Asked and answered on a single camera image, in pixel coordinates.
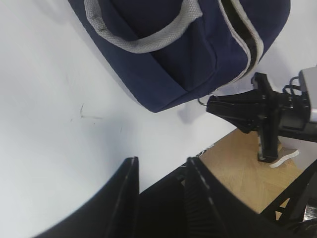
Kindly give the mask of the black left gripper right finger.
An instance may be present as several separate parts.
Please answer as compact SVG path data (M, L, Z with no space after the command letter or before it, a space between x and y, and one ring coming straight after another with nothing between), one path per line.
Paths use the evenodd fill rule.
M190 238L278 238L280 229L229 192L197 157L188 158L185 211Z

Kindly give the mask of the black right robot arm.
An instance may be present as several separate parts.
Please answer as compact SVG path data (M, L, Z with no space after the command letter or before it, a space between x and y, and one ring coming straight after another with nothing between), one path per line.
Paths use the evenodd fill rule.
M282 92L271 87L266 74L255 73L253 90L235 95L210 96L206 111L233 124L243 133L256 131L260 138L258 160L278 158L278 137L316 142L317 124L302 74L290 79Z

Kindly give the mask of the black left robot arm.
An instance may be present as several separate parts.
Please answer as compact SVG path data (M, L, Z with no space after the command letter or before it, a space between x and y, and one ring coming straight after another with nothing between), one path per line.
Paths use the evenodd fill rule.
M234 196L197 157L144 191L139 160L127 158L84 205L42 238L314 238L317 165L262 212Z

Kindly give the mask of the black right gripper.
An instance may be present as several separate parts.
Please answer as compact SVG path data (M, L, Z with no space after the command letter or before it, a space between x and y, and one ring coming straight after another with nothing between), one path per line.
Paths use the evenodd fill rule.
M261 162L277 160L280 136L311 141L310 102L301 91L299 76L291 78L281 93L272 89L263 73L255 73L252 84L258 93L210 96L206 111L243 133L258 131Z

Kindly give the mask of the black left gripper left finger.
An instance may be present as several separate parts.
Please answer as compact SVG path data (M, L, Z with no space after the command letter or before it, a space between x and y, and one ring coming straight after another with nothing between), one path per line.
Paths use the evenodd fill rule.
M127 158L84 205L40 238L132 238L139 205L139 160Z

